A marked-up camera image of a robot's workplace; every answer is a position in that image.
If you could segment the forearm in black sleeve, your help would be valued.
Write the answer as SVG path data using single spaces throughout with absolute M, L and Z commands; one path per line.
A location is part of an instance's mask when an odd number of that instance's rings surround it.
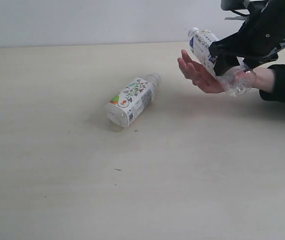
M 257 79 L 254 88 L 262 100 L 285 103 L 285 64 L 258 67 L 254 70 Z

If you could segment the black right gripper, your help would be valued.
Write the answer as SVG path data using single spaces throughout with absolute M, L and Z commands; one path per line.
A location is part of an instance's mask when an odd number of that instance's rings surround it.
M 209 47 L 216 57 L 214 72 L 222 76 L 240 65 L 250 68 L 276 61 L 285 49 L 285 0 L 247 0 L 248 14 L 241 28 Z

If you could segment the open bare human hand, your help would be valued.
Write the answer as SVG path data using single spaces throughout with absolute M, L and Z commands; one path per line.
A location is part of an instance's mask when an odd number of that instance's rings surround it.
M 178 67 L 183 76 L 191 80 L 192 84 L 206 94 L 220 94 L 225 90 L 203 65 L 192 60 L 185 49 L 181 50 L 181 57 L 177 59 Z

